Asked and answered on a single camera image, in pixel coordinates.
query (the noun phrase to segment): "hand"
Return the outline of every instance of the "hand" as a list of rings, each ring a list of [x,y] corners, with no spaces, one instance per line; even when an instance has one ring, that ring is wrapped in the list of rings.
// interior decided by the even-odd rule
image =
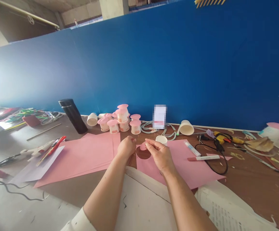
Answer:
[[[164,177],[166,177],[168,174],[173,174],[176,172],[176,167],[172,161],[169,147],[150,139],[146,139],[146,147],[151,153],[156,166]]]
[[[117,156],[123,157],[126,160],[134,153],[136,148],[136,139],[132,136],[127,136],[118,147]]]

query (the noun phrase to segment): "blue board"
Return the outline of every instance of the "blue board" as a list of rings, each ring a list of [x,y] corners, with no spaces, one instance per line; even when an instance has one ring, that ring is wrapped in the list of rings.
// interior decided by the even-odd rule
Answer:
[[[181,1],[0,48],[0,104],[261,130],[279,122],[279,1]]]

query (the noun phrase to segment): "white sleeve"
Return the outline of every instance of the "white sleeve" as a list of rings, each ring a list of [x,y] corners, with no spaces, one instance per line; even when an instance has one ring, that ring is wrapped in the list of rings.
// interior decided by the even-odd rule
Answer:
[[[96,229],[86,217],[83,208],[81,208],[78,214],[61,231],[96,231]]]

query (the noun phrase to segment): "white marker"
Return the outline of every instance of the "white marker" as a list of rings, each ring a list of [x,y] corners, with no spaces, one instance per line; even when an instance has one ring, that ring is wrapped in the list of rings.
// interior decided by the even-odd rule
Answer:
[[[189,157],[187,160],[188,161],[197,161],[197,160],[209,160],[209,159],[219,159],[219,155],[215,156],[205,156],[205,157]]]
[[[195,154],[195,156],[201,156],[201,154],[189,142],[185,141],[184,143],[191,150],[191,152]]]

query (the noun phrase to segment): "pink paper sheet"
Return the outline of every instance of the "pink paper sheet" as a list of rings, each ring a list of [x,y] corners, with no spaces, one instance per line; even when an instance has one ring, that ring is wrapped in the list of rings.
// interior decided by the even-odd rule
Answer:
[[[186,140],[168,141],[172,159],[177,171],[186,181],[190,189],[198,188],[210,181],[225,178],[212,171],[204,161],[188,161],[188,157],[196,157],[184,144]],[[154,163],[153,157],[143,160],[136,156],[137,169],[158,182],[166,185],[163,176],[160,174]]]
[[[34,187],[106,169],[117,154],[119,143],[120,134],[110,133],[63,142],[64,150]]]
[[[215,155],[217,155],[217,154],[210,154],[210,153],[207,153],[207,156],[215,156]],[[225,157],[226,158],[226,160],[230,160],[230,159],[232,159],[233,157]]]

